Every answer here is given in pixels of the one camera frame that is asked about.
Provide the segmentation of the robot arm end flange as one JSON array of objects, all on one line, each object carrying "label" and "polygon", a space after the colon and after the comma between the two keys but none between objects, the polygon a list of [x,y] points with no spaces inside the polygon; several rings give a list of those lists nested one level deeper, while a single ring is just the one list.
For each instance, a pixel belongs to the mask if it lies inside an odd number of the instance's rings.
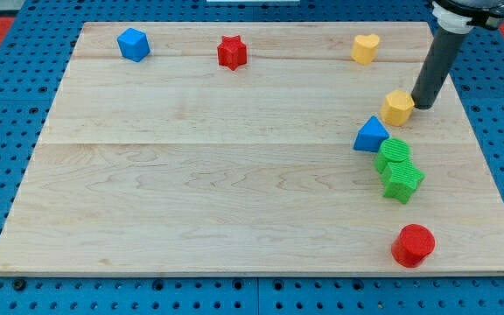
[{"label": "robot arm end flange", "polygon": [[504,0],[431,0],[438,25],[451,33],[467,34],[474,27],[498,30],[504,23]]}]

